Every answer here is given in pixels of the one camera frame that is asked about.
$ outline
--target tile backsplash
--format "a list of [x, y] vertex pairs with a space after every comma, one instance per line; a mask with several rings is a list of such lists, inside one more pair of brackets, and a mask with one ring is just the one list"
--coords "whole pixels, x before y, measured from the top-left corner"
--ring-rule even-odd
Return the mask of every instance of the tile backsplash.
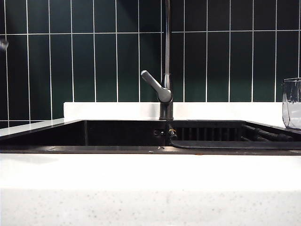
[[[300, 74], [300, 0], [171, 0], [175, 102], [282, 101]], [[0, 0], [0, 128], [64, 102], [156, 102], [164, 0]]]

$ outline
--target black sink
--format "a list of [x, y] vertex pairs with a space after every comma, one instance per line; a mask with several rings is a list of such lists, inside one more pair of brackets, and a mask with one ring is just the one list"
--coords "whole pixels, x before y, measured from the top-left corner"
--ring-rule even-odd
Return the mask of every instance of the black sink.
[[124, 149], [129, 153], [278, 150], [300, 154], [301, 132], [247, 121], [74, 121], [0, 137], [2, 153], [109, 149], [112, 153]]

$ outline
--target countertop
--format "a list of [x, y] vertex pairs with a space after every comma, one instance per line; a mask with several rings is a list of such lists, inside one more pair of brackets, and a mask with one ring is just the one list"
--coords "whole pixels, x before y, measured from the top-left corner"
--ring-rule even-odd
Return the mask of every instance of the countertop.
[[301, 225], [301, 156], [0, 153], [0, 169], [1, 226]]

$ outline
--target white grout line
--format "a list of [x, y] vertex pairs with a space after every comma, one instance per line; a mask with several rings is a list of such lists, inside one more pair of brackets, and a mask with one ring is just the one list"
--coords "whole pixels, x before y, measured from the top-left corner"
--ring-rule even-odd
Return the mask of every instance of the white grout line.
[[185, 0], [184, 0], [184, 27], [183, 27], [183, 102], [185, 102]]
[[[7, 29], [6, 29], [6, 0], [4, 0], [4, 29], [5, 29], [5, 40], [7, 37]], [[8, 52], [5, 52], [6, 59], [6, 97], [7, 97], [7, 109], [8, 109], [8, 120], [9, 120], [9, 96], [8, 96]]]
[[93, 57], [94, 57], [94, 98], [96, 102], [96, 57], [95, 57], [95, 0], [93, 0]]
[[116, 37], [116, 97], [118, 103], [118, 46], [117, 46], [117, 0], [115, 0], [115, 37]]
[[[276, 30], [231, 30], [231, 32], [275, 32]], [[185, 31], [185, 33], [219, 33], [219, 32], [229, 32], [227, 30], [223, 31]], [[288, 29], [288, 30], [277, 30], [277, 32], [301, 32], [301, 29]], [[139, 32], [140, 34], [160, 34], [164, 32]], [[172, 33], [183, 33], [183, 31], [175, 31]], [[10, 35], [49, 35], [49, 34], [94, 34], [93, 32], [72, 32], [72, 33], [20, 33], [20, 34], [6, 34]], [[95, 34], [138, 34], [138, 32], [95, 32]]]
[[231, 90], [231, 0], [229, 2], [229, 77], [228, 77], [228, 102], [230, 102]]
[[208, 0], [206, 2], [206, 93], [205, 101], [207, 102], [208, 98]]
[[251, 82], [251, 102], [253, 102], [254, 90], [254, 0], [252, 6], [252, 82]]
[[140, 2], [138, 0], [138, 95], [141, 101], [141, 85], [140, 85]]
[[48, 29], [49, 29], [49, 76], [50, 76], [50, 114], [53, 120], [52, 111], [52, 71], [51, 71], [51, 37], [50, 37], [50, 0], [48, 0]]
[[161, 17], [160, 17], [160, 48], [161, 48], [161, 51], [160, 51], [160, 54], [161, 54], [161, 77], [160, 77], [160, 84], [161, 84], [161, 81], [162, 81], [162, 76], [163, 76], [163, 65], [162, 65], [162, 0], [160, 1], [160, 10], [161, 10]]
[[276, 15], [275, 15], [275, 84], [274, 84], [274, 102], [276, 102], [277, 93], [277, 0], [276, 0]]
[[72, 0], [70, 0], [70, 19], [71, 19], [71, 70], [72, 70], [72, 102], [74, 102], [74, 67], [73, 67], [73, 27], [72, 27]]
[[300, 77], [300, 13], [301, 13], [301, 0], [299, 0], [299, 31], [298, 31], [298, 78]]
[[[48, 121], [49, 119], [45, 119], [45, 120], [32, 120], [32, 121]], [[29, 121], [29, 120], [0, 120], [0, 121], [7, 121], [7, 122], [10, 122], [10, 121]]]
[[28, 1], [27, 1], [27, 0], [26, 0], [26, 37], [27, 37], [28, 112], [29, 112], [29, 121], [31, 121], [31, 109], [30, 109], [30, 77], [29, 77]]

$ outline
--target kitchen faucet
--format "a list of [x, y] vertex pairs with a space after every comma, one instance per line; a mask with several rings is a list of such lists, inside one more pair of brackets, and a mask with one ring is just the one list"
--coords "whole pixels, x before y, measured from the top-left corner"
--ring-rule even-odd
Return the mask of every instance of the kitchen faucet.
[[2, 39], [0, 40], [0, 51], [6, 51], [8, 48], [8, 41]]
[[141, 77], [157, 92], [160, 101], [160, 120], [173, 120], [173, 85], [170, 74], [170, 38], [171, 38], [171, 10], [170, 0], [165, 0], [166, 12], [166, 45], [165, 45], [165, 73], [161, 85], [146, 70], [141, 72]]

